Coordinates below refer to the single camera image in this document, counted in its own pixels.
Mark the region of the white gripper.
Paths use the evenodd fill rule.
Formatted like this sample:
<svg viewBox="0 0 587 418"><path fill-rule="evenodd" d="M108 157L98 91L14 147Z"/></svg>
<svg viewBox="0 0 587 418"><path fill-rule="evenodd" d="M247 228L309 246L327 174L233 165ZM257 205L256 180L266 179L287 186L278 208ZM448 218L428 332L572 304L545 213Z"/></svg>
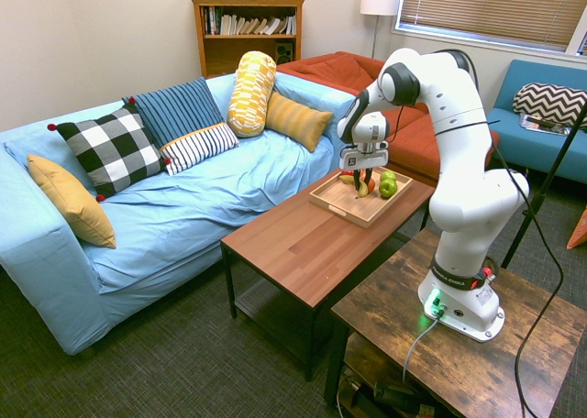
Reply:
<svg viewBox="0 0 587 418"><path fill-rule="evenodd" d="M360 191L361 169L365 169L364 182L370 184L372 168L388 163L388 142L359 143L343 148L340 153L339 167L344 171L353 171L354 186Z"/></svg>

